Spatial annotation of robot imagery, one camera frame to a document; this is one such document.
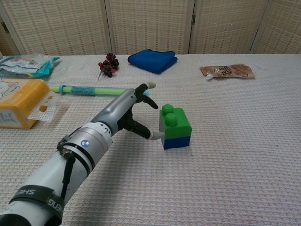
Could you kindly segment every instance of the blue building block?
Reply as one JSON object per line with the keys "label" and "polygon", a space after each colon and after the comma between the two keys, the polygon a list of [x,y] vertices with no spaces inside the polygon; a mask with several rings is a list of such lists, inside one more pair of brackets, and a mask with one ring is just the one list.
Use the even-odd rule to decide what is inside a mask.
{"label": "blue building block", "polygon": [[163,143],[164,150],[170,148],[187,147],[189,146],[190,143],[190,136],[174,138],[174,139],[162,139],[162,143]]}

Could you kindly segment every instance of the hinge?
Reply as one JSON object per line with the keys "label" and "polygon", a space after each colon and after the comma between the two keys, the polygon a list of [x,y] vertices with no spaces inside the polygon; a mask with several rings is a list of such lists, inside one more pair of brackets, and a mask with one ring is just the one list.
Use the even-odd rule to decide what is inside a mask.
{"label": "hinge", "polygon": [[195,21],[196,21],[196,15],[192,14],[191,25],[194,25]]}
{"label": "hinge", "polygon": [[6,32],[6,33],[9,33],[9,30],[8,30],[8,27],[6,27],[6,24],[5,24],[4,22],[1,22],[1,24],[2,24],[2,26],[3,26],[4,30],[5,30],[5,32]]}

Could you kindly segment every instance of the stacked toy blocks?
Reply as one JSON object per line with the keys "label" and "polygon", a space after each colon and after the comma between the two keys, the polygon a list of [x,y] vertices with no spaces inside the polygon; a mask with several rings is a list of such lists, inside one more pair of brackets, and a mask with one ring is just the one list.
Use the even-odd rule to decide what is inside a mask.
{"label": "stacked toy blocks", "polygon": [[165,134],[164,149],[189,146],[192,128],[183,109],[164,105],[160,110],[159,130]]}

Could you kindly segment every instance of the green building block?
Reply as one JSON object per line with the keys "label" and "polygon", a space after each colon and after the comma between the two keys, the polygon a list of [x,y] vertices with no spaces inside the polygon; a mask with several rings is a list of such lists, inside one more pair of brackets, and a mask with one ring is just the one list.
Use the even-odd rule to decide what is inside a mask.
{"label": "green building block", "polygon": [[192,128],[181,108],[164,105],[160,110],[159,130],[165,133],[164,139],[191,136]]}

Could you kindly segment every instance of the blue tape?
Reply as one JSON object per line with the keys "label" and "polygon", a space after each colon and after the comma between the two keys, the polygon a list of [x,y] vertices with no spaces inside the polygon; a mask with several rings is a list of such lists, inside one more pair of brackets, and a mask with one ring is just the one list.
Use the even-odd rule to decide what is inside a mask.
{"label": "blue tape", "polygon": [[95,87],[71,86],[71,93],[74,95],[94,96]]}
{"label": "blue tape", "polygon": [[66,87],[65,85],[60,85],[60,87],[58,88],[58,90],[60,91],[60,94],[64,94],[63,92],[63,88]]}

